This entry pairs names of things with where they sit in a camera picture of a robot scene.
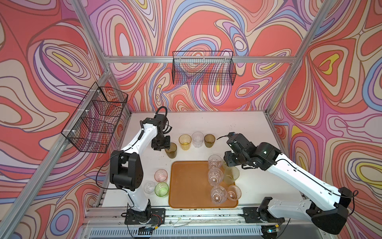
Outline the small pale green glass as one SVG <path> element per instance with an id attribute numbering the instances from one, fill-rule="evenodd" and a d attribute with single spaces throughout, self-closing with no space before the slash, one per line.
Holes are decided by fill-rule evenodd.
<path id="1" fill-rule="evenodd" d="M 222 163 L 222 168 L 224 169 L 224 170 L 226 170 L 226 168 L 228 168 L 229 166 L 228 166 L 228 164 L 225 162 L 225 161 L 223 161 L 223 163 Z"/>

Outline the tall pale green glass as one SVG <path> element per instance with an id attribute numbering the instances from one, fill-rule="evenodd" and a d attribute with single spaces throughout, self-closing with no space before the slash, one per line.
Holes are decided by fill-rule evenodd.
<path id="1" fill-rule="evenodd" d="M 240 171 L 237 167 L 227 167 L 224 170 L 223 182 L 227 185 L 232 185 L 239 178 Z"/>

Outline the dark olive glass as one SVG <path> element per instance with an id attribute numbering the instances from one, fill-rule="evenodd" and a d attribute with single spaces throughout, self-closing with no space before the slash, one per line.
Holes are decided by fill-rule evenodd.
<path id="1" fill-rule="evenodd" d="M 173 142 L 170 143 L 170 147 L 165 149 L 167 156 L 170 159 L 174 159 L 177 156 L 177 145 Z"/>

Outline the yellow glass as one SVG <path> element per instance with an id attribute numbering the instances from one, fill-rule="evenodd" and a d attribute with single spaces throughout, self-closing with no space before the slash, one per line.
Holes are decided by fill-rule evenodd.
<path id="1" fill-rule="evenodd" d="M 179 144 L 182 150 L 189 150 L 192 143 L 192 137 L 189 134 L 182 134 L 179 137 Z"/>

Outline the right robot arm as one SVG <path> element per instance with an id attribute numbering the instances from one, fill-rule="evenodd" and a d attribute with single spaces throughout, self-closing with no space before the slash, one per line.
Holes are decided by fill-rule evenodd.
<path id="1" fill-rule="evenodd" d="M 316 178 L 292 162 L 273 145 L 263 142 L 255 146 L 251 142 L 240 143 L 230 139 L 231 148 L 225 152 L 224 161 L 230 167 L 256 169 L 269 172 L 293 186 L 307 197 L 300 201 L 281 201 L 265 197 L 257 208 L 257 216 L 263 222 L 284 218 L 305 220 L 329 234 L 338 235 L 349 217 L 348 206 L 356 193 L 346 187 L 337 188 Z"/>

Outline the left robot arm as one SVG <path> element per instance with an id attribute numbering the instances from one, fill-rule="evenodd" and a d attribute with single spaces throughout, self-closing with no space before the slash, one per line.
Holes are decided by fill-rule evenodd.
<path id="1" fill-rule="evenodd" d="M 141 187 L 144 172 L 140 156 L 149 146 L 156 151 L 170 148 L 167 134 L 171 129 L 165 115 L 146 118 L 140 121 L 140 130 L 131 142 L 111 154 L 109 181 L 126 192 L 133 211 L 144 212 L 149 207 L 149 199 Z"/>

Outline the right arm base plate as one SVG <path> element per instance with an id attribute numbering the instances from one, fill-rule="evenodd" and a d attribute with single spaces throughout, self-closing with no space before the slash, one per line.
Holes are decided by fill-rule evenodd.
<path id="1" fill-rule="evenodd" d="M 240 214 L 245 219 L 246 223 L 275 223 L 283 224 L 284 218 L 276 218 L 272 216 L 266 209 L 258 207 L 245 207 L 243 213 Z"/>

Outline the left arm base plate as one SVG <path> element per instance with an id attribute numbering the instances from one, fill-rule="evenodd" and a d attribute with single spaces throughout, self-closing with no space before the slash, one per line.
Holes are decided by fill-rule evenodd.
<path id="1" fill-rule="evenodd" d="M 138 212 L 128 209 L 124 223 L 126 225 L 162 225 L 165 223 L 166 209 L 154 208 Z"/>

